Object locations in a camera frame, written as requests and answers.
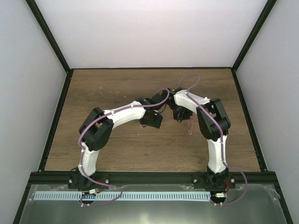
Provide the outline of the pink frame sunglasses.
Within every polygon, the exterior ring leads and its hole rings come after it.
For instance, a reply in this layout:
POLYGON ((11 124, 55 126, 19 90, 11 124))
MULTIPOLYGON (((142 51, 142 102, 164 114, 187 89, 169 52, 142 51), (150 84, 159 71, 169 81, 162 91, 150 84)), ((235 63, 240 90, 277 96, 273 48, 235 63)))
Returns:
POLYGON ((193 124, 194 124, 193 120, 189 119, 187 121, 187 127, 188 127, 187 131, 188 131, 189 135, 192 135, 192 133, 193 133, 193 124))

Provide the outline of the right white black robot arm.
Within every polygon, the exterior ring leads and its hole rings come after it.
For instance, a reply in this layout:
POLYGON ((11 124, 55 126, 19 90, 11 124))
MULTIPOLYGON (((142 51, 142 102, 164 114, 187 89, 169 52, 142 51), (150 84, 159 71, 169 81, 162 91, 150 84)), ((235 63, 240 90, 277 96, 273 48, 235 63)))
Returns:
POLYGON ((228 177, 226 140, 231 127, 221 100, 199 97, 179 87, 170 90, 167 105, 178 122, 190 119, 193 114, 197 115, 200 132, 208 143, 206 179, 211 187, 220 187, 228 177))

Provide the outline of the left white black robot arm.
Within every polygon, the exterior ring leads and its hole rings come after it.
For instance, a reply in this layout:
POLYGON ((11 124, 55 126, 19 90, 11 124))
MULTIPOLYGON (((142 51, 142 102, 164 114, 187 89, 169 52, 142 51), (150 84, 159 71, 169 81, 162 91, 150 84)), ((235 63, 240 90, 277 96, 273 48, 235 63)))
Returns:
POLYGON ((152 98, 138 98, 128 105, 102 110, 94 108, 79 129, 78 145, 81 147, 81 157, 78 165, 79 183, 86 189, 95 184, 96 162, 100 150, 108 143, 113 129, 133 120, 140 124, 159 128, 162 115, 158 112, 165 105, 170 91, 162 89, 152 98))

